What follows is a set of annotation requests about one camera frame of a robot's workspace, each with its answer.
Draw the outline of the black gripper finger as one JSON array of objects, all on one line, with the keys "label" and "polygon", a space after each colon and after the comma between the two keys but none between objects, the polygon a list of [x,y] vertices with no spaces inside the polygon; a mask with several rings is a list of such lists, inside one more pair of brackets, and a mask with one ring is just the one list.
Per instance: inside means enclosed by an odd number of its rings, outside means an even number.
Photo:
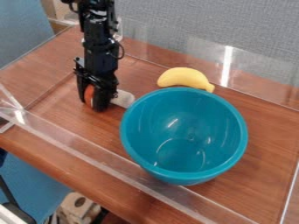
[{"label": "black gripper finger", "polygon": [[93,100],[95,85],[81,74],[77,75],[77,90],[80,100],[85,104],[91,104]]},{"label": "black gripper finger", "polygon": [[108,108],[111,100],[117,97],[117,83],[96,84],[92,96],[92,108],[101,112]]}]

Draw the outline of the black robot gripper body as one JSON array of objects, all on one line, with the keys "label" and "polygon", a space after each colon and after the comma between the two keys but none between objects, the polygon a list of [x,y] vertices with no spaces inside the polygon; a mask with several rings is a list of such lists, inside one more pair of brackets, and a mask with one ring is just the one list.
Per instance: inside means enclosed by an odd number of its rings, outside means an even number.
[{"label": "black robot gripper body", "polygon": [[115,87],[117,85],[117,62],[124,58],[124,47],[115,38],[81,40],[84,57],[75,58],[77,85]]}]

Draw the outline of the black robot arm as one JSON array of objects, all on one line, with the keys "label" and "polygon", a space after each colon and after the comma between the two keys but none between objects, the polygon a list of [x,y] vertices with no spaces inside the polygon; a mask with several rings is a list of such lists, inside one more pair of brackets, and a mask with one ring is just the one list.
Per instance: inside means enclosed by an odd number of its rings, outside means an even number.
[{"label": "black robot arm", "polygon": [[117,18],[115,0],[60,0],[79,15],[84,57],[76,57],[73,72],[77,76],[79,98],[95,111],[108,108],[117,97],[117,62],[125,50],[115,38]]}]

